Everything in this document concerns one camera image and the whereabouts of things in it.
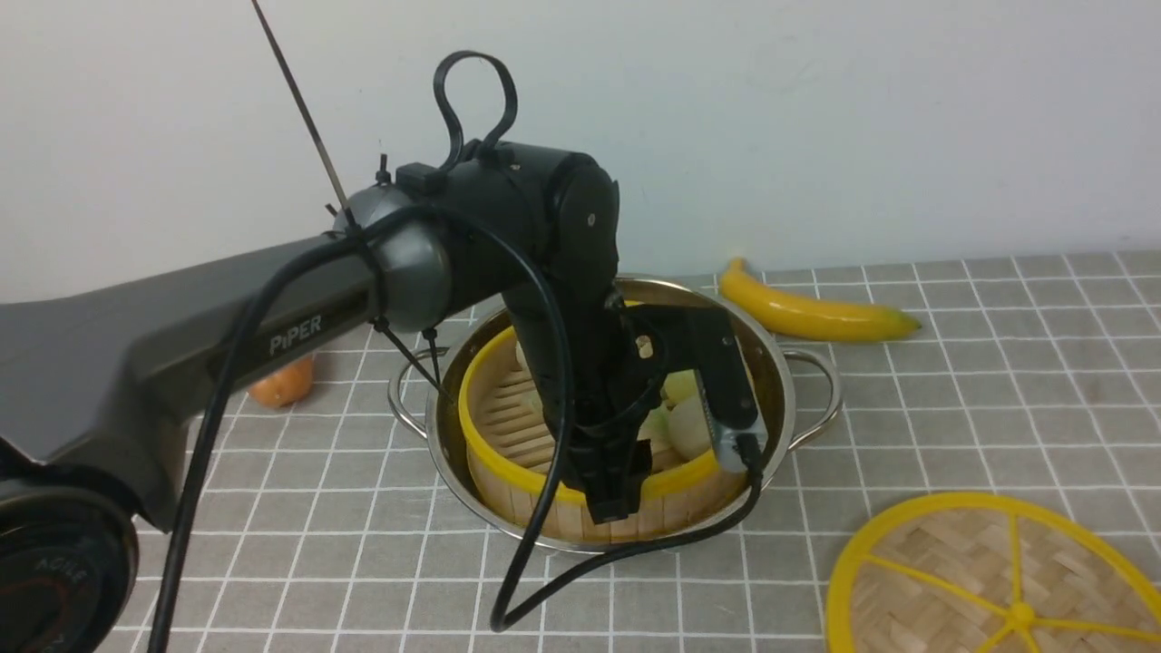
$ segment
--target banana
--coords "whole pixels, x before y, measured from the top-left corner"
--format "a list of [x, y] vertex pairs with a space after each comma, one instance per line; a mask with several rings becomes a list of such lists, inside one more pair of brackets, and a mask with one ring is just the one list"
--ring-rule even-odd
[[879, 342], [906, 338], [922, 325], [896, 308], [806, 297], [771, 288], [734, 258], [717, 280], [722, 296], [767, 330], [810, 340]]

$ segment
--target gray tile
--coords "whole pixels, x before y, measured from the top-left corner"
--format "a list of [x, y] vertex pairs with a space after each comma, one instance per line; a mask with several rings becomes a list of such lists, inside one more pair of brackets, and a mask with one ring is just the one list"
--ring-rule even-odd
[[1117, 257], [1130, 274], [1161, 274], [1161, 252], [1156, 250], [1117, 252]]
[[957, 374], [964, 406], [1019, 406], [1019, 395], [1008, 374]]
[[1145, 514], [1145, 521], [1154, 533], [1161, 532], [1161, 490], [1134, 488], [1133, 496]]
[[210, 474], [209, 489], [258, 489], [271, 464], [269, 453], [223, 451]]
[[749, 653], [750, 638], [699, 637], [686, 639], [685, 653]]
[[[755, 632], [785, 636], [822, 631], [813, 587], [755, 586], [750, 595], [755, 604]], [[759, 611], [758, 605], [766, 609]]]
[[995, 340], [979, 343], [946, 343], [947, 358], [956, 372], [1003, 372], [1003, 352]]
[[258, 495], [252, 491], [203, 494], [197, 503], [194, 531], [240, 531], [246, 526]]
[[677, 632], [676, 582], [618, 582], [613, 607], [614, 631]]
[[620, 636], [613, 639], [613, 653], [678, 653], [682, 643], [676, 637]]
[[282, 612], [280, 629], [333, 629], [339, 625], [346, 583], [295, 582], [290, 583]]
[[[421, 534], [368, 534], [355, 576], [360, 579], [411, 579], [419, 565]], [[479, 559], [471, 577], [479, 574]]]
[[1108, 340], [1059, 340], [1057, 346], [1069, 369], [1122, 369], [1117, 352]]
[[1084, 306], [1084, 295], [1072, 279], [1033, 279], [1027, 289], [1039, 307]]
[[1105, 442], [1113, 444], [1161, 444], [1156, 419], [1148, 408], [1094, 408], [1093, 417]]
[[1076, 372], [1073, 374], [1080, 386], [1081, 396], [1089, 406], [1138, 404], [1140, 395], [1133, 388], [1128, 374], [1120, 372]]
[[354, 381], [362, 357], [361, 352], [319, 352], [315, 357], [315, 381]]
[[944, 358], [939, 343], [889, 343], [887, 351], [895, 372], [946, 372], [947, 359]]
[[[913, 410], [910, 411], [911, 426], [915, 429], [915, 440], [921, 445], [971, 445], [975, 442], [972, 437], [972, 424], [967, 421], [967, 414], [962, 410]], [[874, 444], [859, 440], [858, 444]], [[915, 444], [910, 438], [899, 443], [882, 444]]]
[[[540, 567], [535, 567], [535, 568], [533, 568], [533, 567], [528, 568], [528, 574], [529, 575], [532, 575], [532, 574], [540, 575], [542, 572], [543, 572], [543, 565], [541, 565]], [[529, 580], [521, 581], [520, 586], [517, 587], [515, 594], [512, 597], [512, 605], [517, 605], [519, 603], [522, 603], [525, 598], [527, 598], [534, 590], [540, 589], [541, 586], [542, 586], [542, 583], [539, 582], [539, 581], [529, 581]], [[496, 596], [499, 594], [499, 590], [500, 590], [500, 583], [499, 583], [499, 581], [485, 581], [483, 583], [483, 587], [482, 587], [482, 590], [481, 590], [481, 594], [479, 594], [479, 611], [476, 613], [476, 630], [477, 631], [484, 631], [484, 632], [489, 631], [488, 624], [489, 624], [489, 619], [491, 618], [492, 605], [496, 604]], [[608, 591], [608, 586], [605, 586], [605, 591], [606, 593]], [[554, 601], [553, 598], [548, 600], [549, 603], [551, 603], [553, 601]], [[525, 618], [520, 619], [519, 622], [517, 622], [515, 624], [513, 624], [512, 627], [509, 629], [506, 632], [510, 632], [510, 633], [540, 632], [540, 616], [541, 616], [541, 613], [543, 611], [545, 611], [543, 604], [540, 604], [532, 612], [528, 612], [527, 617], [525, 617]], [[478, 637], [479, 636], [477, 634], [476, 637], [477, 637], [476, 643], [477, 643], [477, 646], [478, 646], [478, 643], [479, 643]]]
[[606, 653], [607, 636], [545, 636], [545, 651], [561, 653]]
[[1081, 279], [1080, 287], [1091, 306], [1137, 306], [1141, 299], [1127, 279]]
[[871, 284], [871, 297], [874, 303], [900, 310], [923, 310], [928, 307], [918, 284]]
[[468, 651], [471, 638], [466, 634], [409, 634], [403, 644], [403, 653], [449, 653]]
[[[751, 524], [752, 519], [753, 512], [745, 518], [745, 523]], [[677, 577], [677, 553], [657, 551], [644, 555], [634, 555], [613, 562], [612, 567], [618, 579], [675, 579]]]
[[331, 454], [323, 487], [327, 489], [376, 487], [385, 457], [385, 453], [336, 452]]
[[1045, 444], [1093, 444], [1101, 439], [1083, 408], [1033, 408], [1031, 412]]
[[1135, 279], [1133, 285], [1137, 286], [1147, 303], [1161, 303], [1161, 278]]
[[870, 517], [861, 490], [802, 490], [802, 503], [812, 532], [852, 533]]
[[848, 379], [844, 390], [848, 408], [901, 408], [895, 380], [888, 376]]
[[284, 579], [290, 575], [298, 536], [246, 533], [233, 575], [250, 579]]
[[565, 586], [553, 596], [553, 601], [545, 604], [545, 630], [607, 632], [608, 594], [608, 583], [604, 582], [575, 582]]
[[1051, 340], [1003, 340], [1000, 346], [1012, 369], [1057, 372], [1065, 368]]
[[1030, 308], [1032, 297], [1021, 281], [976, 281], [975, 292], [987, 308]]
[[1032, 421], [1023, 408], [978, 408], [972, 410], [972, 422], [981, 445], [1037, 444]]
[[274, 623], [274, 612], [282, 598], [281, 582], [248, 582], [231, 580], [225, 583], [222, 601], [214, 615], [216, 629], [265, 629]]
[[949, 310], [933, 313], [931, 318], [935, 322], [939, 336], [943, 338], [990, 338], [991, 328], [988, 320], [979, 310]]
[[1076, 394], [1067, 374], [1054, 372], [1017, 372], [1016, 383], [1029, 406], [1076, 406]]
[[863, 268], [868, 281], [914, 281], [915, 268], [909, 263], [868, 265]]
[[435, 465], [426, 451], [394, 451], [383, 465], [384, 487], [431, 487], [437, 475]]
[[178, 605], [173, 611], [174, 627], [201, 629], [210, 620], [214, 602], [222, 588], [219, 581], [181, 581]]
[[397, 634], [342, 633], [336, 643], [334, 653], [383, 653], [384, 651], [398, 651], [399, 639], [401, 637]]
[[1047, 508], [1062, 517], [1067, 517], [1068, 515], [1068, 509], [1065, 507], [1065, 500], [1060, 495], [1060, 489], [1009, 488], [1000, 494], [1033, 503], [1040, 508]]
[[866, 286], [819, 286], [819, 299], [832, 302], [870, 303], [871, 293]]
[[745, 560], [750, 579], [809, 581], [810, 553], [801, 536], [745, 536]]
[[1016, 264], [1010, 258], [982, 258], [965, 261], [972, 279], [1015, 279]]
[[1068, 254], [1068, 265], [1077, 277], [1119, 277], [1122, 274], [1120, 264], [1117, 257], [1111, 253], [1079, 253]]
[[372, 491], [323, 491], [310, 519], [313, 532], [361, 531], [367, 524]]
[[1133, 380], [1146, 402], [1161, 406], [1161, 372], [1134, 372]]
[[915, 450], [860, 450], [859, 465], [868, 488], [923, 487], [923, 468]]
[[416, 586], [409, 627], [414, 630], [471, 630], [476, 589], [471, 582], [423, 582]]
[[911, 444], [907, 415], [902, 410], [852, 411], [846, 414], [846, 421], [857, 445]]
[[1034, 279], [1039, 277], [1068, 277], [1065, 257], [1058, 254], [1017, 257], [1016, 266], [1021, 277]]
[[997, 338], [1044, 338], [1048, 335], [1034, 310], [988, 310], [986, 314]]
[[763, 490], [753, 512], [745, 518], [748, 531], [802, 531], [802, 509], [798, 490], [770, 488]]
[[923, 295], [930, 308], [976, 308], [980, 301], [975, 288], [967, 281], [946, 284], [923, 284]]
[[1105, 536], [1104, 539], [1122, 555], [1128, 558], [1145, 577], [1161, 582], [1161, 557], [1153, 547], [1149, 536]]
[[960, 260], [933, 260], [915, 264], [915, 272], [924, 281], [967, 279], [967, 270]]
[[735, 532], [682, 547], [682, 577], [688, 580], [742, 580], [742, 540]]
[[741, 584], [682, 583], [682, 612], [686, 632], [750, 631], [745, 587]]
[[279, 449], [331, 449], [339, 417], [310, 417], [294, 415], [287, 423]]
[[986, 449], [983, 458], [991, 471], [991, 480], [998, 487], [1055, 485], [1044, 451], [1038, 447]]
[[1161, 369], [1161, 338], [1115, 340], [1130, 369]]
[[1112, 455], [1128, 485], [1156, 485], [1161, 474], [1161, 445], [1117, 447]]
[[348, 415], [344, 417], [334, 449], [381, 450], [387, 449], [391, 439], [391, 429], [396, 437], [403, 425], [395, 426], [395, 417], [387, 415]]
[[230, 435], [222, 439], [222, 451], [236, 449], [273, 450], [279, 433], [287, 425], [286, 417], [238, 417]]
[[907, 408], [952, 408], [961, 406], [952, 376], [899, 376]]
[[425, 579], [463, 579], [479, 575], [484, 533], [427, 536], [420, 575]]
[[380, 501], [375, 502], [375, 514], [370, 518], [370, 529], [373, 531], [423, 531], [427, 526], [427, 514], [431, 512], [431, 505], [432, 490], [430, 489], [383, 490]]
[[259, 495], [248, 530], [301, 531], [307, 525], [307, 516], [310, 515], [310, 504], [313, 500], [315, 497], [307, 493]]
[[920, 458], [933, 488], [988, 487], [988, 473], [979, 450], [924, 449]]
[[814, 271], [819, 284], [861, 284], [866, 280], [861, 267], [823, 267]]
[[1096, 532], [1130, 531], [1144, 529], [1140, 517], [1123, 489], [1066, 489], [1068, 503], [1073, 507], [1076, 522]]
[[1040, 309], [1048, 333], [1055, 338], [1097, 338], [1101, 337], [1101, 323], [1087, 308], [1045, 308]]
[[411, 602], [411, 581], [353, 583], [342, 629], [402, 629]]
[[886, 374], [890, 372], [887, 349], [880, 343], [835, 344], [835, 366], [844, 374]]
[[351, 396], [352, 383], [329, 383], [317, 386], [309, 395], [295, 404], [298, 412], [312, 415], [342, 415]]
[[294, 575], [298, 579], [346, 579], [355, 568], [361, 536], [308, 533]]
[[266, 487], [273, 489], [315, 489], [326, 467], [325, 453], [283, 452], [274, 454]]
[[240, 536], [197, 533], [189, 539], [183, 572], [190, 576], [224, 576]]
[[799, 479], [806, 486], [858, 487], [859, 473], [854, 452], [841, 449], [806, 446], [795, 454]]
[[202, 653], [261, 653], [266, 634], [252, 632], [211, 632], [205, 636]]

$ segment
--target robotic arm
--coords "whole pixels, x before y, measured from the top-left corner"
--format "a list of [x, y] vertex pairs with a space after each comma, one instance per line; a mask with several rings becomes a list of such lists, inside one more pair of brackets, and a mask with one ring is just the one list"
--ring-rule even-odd
[[[91, 651], [100, 643], [136, 574], [131, 516], [165, 532], [175, 525], [188, 421], [218, 389], [239, 316], [288, 263], [344, 232], [361, 235], [362, 256], [334, 257], [289, 281], [240, 343], [233, 389], [361, 323], [383, 318], [421, 331], [500, 294], [546, 423], [554, 426], [564, 407], [575, 410], [562, 479], [585, 493], [596, 523], [639, 509], [651, 458], [636, 435], [669, 372], [699, 372], [719, 461], [745, 471], [731, 437], [750, 432], [764, 446], [765, 429], [728, 315], [626, 307], [614, 286], [616, 182], [587, 155], [499, 141], [515, 117], [514, 86], [486, 56], [509, 108], [483, 142], [463, 144], [441, 80], [467, 56], [478, 55], [453, 55], [437, 73], [448, 160], [404, 165], [392, 179], [384, 158], [374, 185], [349, 200], [340, 193], [333, 231], [79, 296], [0, 307], [0, 653]], [[571, 369], [557, 364], [561, 333], [541, 288], [482, 231], [518, 247], [547, 280]], [[641, 338], [652, 344], [649, 358], [639, 353]], [[565, 374], [572, 396], [560, 394]]]

